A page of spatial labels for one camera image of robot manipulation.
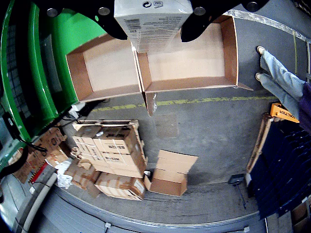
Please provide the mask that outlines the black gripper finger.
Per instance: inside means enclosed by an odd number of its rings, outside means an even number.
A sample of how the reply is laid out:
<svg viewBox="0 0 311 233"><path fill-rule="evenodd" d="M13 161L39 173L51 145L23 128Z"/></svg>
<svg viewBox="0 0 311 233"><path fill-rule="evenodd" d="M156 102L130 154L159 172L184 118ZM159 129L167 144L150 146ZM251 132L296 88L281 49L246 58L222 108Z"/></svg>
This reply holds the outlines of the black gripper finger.
<svg viewBox="0 0 311 233"><path fill-rule="evenodd" d="M193 13L181 27L181 41L198 38L205 29L226 11L241 4L249 12L261 9L268 0L191 0Z"/></svg>
<svg viewBox="0 0 311 233"><path fill-rule="evenodd" d="M35 0L34 3L50 17L58 16L64 8L73 10L96 22L110 36L119 40L127 39L114 18L113 0Z"/></svg>

